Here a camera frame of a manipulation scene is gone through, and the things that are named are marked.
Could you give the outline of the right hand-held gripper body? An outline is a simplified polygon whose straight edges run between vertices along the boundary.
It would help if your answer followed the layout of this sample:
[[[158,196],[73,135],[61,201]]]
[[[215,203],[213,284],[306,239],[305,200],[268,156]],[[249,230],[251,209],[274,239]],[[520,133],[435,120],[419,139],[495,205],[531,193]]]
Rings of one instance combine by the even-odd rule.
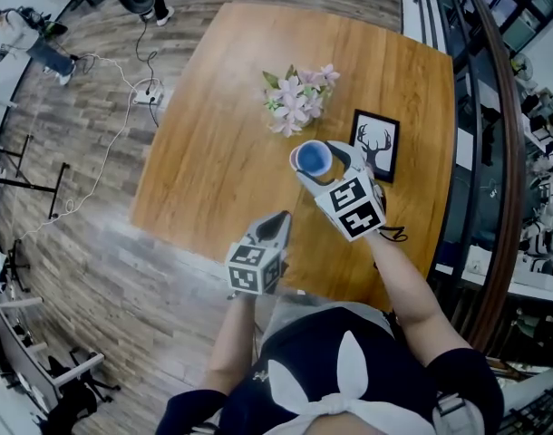
[[[353,242],[383,226],[383,206],[366,170],[344,178],[315,198],[333,225]]]

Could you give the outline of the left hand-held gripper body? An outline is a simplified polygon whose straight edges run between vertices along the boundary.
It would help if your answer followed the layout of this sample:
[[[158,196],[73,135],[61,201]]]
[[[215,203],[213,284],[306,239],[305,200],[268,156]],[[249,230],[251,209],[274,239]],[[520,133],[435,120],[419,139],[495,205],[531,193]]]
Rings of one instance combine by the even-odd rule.
[[[272,295],[286,270],[286,249],[232,243],[226,257],[228,285],[252,295]]]

